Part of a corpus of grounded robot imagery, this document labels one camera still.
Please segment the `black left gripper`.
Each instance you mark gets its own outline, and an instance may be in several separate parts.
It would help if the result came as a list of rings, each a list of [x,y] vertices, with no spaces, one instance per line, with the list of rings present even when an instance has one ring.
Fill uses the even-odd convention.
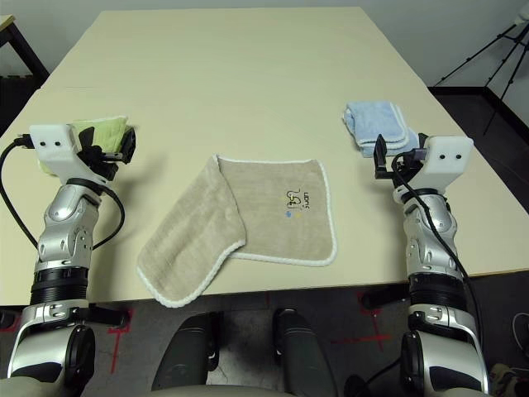
[[[123,134],[121,152],[103,152],[100,146],[93,146],[94,127],[86,127],[79,133],[82,150],[78,158],[95,174],[113,181],[118,172],[117,162],[127,164],[136,150],[136,132],[129,127]]]

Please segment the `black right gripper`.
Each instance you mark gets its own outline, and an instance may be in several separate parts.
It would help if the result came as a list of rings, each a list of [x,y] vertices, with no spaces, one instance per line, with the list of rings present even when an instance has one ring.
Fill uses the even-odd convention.
[[[424,149],[427,135],[419,133],[419,148]],[[422,151],[406,151],[397,154],[391,161],[388,171],[386,166],[387,146],[384,137],[379,134],[374,146],[374,177],[376,179],[390,179],[392,173],[393,187],[398,188],[409,184],[411,179],[422,168]]]

